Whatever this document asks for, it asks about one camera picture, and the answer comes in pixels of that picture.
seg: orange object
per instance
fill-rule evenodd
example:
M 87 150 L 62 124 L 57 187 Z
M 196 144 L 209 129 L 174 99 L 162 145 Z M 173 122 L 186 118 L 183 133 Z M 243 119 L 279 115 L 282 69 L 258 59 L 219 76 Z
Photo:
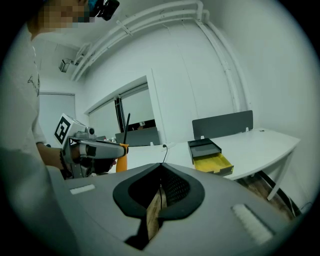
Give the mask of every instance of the orange object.
M 125 153 L 124 156 L 118 158 L 118 160 L 116 161 L 116 166 L 115 166 L 115 172 L 116 173 L 124 172 L 128 168 L 127 153 L 128 153 L 129 144 L 121 144 L 121 143 L 119 143 L 119 145 L 126 148 L 126 153 Z

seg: gray desk divider panel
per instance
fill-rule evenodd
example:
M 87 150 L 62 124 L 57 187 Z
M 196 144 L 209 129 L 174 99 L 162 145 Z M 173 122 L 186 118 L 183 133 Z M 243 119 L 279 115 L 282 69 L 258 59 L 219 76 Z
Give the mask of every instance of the gray desk divider panel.
M 118 143 L 123 143 L 124 137 L 124 132 L 115 135 Z M 150 142 L 153 142 L 154 145 L 160 145 L 157 127 L 128 131 L 126 135 L 126 144 L 129 144 L 131 147 L 150 146 Z
M 192 121 L 195 140 L 205 138 L 214 139 L 245 132 L 248 127 L 252 130 L 254 119 L 252 110 L 207 117 Z

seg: ceiling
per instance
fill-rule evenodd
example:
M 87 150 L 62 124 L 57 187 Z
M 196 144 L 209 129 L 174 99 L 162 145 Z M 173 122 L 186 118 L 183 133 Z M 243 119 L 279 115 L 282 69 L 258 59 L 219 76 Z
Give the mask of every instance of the ceiling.
M 119 0 L 120 6 L 109 21 L 105 21 L 102 18 L 95 18 L 94 22 L 74 23 L 71 28 L 44 33 L 38 37 L 77 50 L 84 43 L 94 43 L 97 41 L 117 25 L 117 20 L 123 21 L 145 9 L 175 1 L 176 0 Z

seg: person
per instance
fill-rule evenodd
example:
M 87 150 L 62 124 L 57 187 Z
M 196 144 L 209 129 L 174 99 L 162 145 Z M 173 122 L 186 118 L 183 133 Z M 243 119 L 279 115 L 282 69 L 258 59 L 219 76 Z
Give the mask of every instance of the person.
M 32 40 L 41 33 L 67 28 L 78 22 L 96 1 L 48 0 L 21 28 L 1 69 L 0 131 L 5 136 L 1 136 L 0 146 L 3 149 L 18 150 L 42 160 L 46 166 L 70 171 L 70 166 L 61 157 L 61 149 L 45 146 L 46 139 L 38 120 L 41 78 Z M 79 147 L 75 146 L 72 158 L 79 157 Z

